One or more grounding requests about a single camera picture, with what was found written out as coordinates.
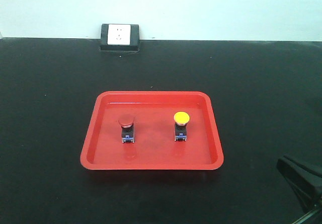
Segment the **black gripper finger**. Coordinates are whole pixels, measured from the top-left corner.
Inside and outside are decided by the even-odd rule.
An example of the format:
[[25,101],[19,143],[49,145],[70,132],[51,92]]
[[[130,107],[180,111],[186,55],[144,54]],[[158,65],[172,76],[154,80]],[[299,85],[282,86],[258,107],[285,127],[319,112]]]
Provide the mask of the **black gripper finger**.
[[278,159],[276,168],[292,188],[305,213],[321,205],[321,166],[284,155]]

